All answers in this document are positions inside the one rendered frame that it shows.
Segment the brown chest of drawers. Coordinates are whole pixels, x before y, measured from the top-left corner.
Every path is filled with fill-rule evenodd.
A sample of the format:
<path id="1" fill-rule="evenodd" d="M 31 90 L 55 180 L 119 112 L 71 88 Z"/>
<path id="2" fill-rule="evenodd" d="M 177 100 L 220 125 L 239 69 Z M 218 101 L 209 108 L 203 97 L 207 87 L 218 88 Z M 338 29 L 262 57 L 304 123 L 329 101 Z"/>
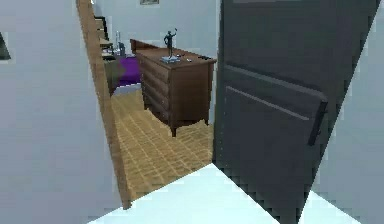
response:
<path id="1" fill-rule="evenodd" d="M 131 50 L 139 65 L 144 109 L 149 109 L 176 136 L 176 130 L 209 121 L 212 80 L 216 59 L 203 60 L 196 53 L 174 49 L 175 63 L 161 61 L 168 53 L 161 48 L 131 39 Z"/>

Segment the dark figure statue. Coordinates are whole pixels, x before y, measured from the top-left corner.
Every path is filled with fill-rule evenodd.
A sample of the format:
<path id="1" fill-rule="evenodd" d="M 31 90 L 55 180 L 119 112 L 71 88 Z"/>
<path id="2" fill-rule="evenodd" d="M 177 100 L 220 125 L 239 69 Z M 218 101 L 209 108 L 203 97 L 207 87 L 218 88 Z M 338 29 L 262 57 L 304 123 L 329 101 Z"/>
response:
<path id="1" fill-rule="evenodd" d="M 179 57 L 173 55 L 173 37 L 177 34 L 177 32 L 172 33 L 171 31 L 167 32 L 167 35 L 164 37 L 164 43 L 168 50 L 168 55 L 163 56 L 161 60 L 165 63 L 173 63 L 178 62 Z"/>

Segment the dark grey room door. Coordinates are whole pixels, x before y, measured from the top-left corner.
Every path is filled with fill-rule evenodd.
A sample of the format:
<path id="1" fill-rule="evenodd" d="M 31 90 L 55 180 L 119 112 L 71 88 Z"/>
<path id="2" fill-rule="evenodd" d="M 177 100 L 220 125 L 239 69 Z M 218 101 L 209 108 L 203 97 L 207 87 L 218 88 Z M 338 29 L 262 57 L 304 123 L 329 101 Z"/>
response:
<path id="1" fill-rule="evenodd" d="M 221 0 L 213 162 L 278 224 L 299 223 L 380 2 Z"/>

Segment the bed with purple cover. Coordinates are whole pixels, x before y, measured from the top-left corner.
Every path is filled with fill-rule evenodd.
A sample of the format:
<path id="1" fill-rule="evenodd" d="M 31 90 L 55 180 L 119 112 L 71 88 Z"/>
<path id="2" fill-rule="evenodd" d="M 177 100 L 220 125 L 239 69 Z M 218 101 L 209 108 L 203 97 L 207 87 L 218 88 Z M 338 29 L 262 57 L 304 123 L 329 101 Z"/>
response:
<path id="1" fill-rule="evenodd" d="M 119 79 L 115 94 L 131 93 L 141 88 L 140 71 L 136 57 L 123 57 L 119 60 L 123 74 Z"/>

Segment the wooden shelf unit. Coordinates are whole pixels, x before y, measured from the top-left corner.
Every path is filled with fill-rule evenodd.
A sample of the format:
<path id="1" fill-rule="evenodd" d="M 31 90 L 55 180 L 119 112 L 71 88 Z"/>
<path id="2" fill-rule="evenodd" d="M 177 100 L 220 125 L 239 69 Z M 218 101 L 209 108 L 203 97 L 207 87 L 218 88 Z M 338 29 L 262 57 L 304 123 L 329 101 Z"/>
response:
<path id="1" fill-rule="evenodd" d="M 95 16 L 96 33 L 99 37 L 102 58 L 104 60 L 114 60 L 113 43 L 109 40 L 106 19 L 104 16 Z"/>

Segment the brown wooden door frame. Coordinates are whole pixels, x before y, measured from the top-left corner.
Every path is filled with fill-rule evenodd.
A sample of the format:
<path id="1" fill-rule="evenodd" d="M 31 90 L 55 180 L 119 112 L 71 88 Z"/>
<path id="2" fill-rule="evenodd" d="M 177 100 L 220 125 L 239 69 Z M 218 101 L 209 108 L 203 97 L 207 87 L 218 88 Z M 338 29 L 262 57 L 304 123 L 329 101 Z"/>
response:
<path id="1" fill-rule="evenodd" d="M 105 66 L 101 55 L 100 41 L 96 31 L 92 3 L 90 0 L 75 0 L 75 2 L 121 205 L 124 210 L 128 210 L 132 206 L 132 196 L 125 175 L 122 150 L 117 135 L 111 95 L 109 93 Z"/>

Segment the dark wall object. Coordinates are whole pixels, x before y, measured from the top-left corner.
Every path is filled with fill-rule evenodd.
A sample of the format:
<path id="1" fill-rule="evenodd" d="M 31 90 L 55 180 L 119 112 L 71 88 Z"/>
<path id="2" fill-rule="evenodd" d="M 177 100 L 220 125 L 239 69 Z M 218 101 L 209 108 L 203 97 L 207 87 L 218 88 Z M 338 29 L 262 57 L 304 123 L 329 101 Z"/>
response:
<path id="1" fill-rule="evenodd" d="M 11 56 L 7 49 L 2 33 L 0 32 L 0 60 L 10 60 L 10 59 L 11 59 Z"/>

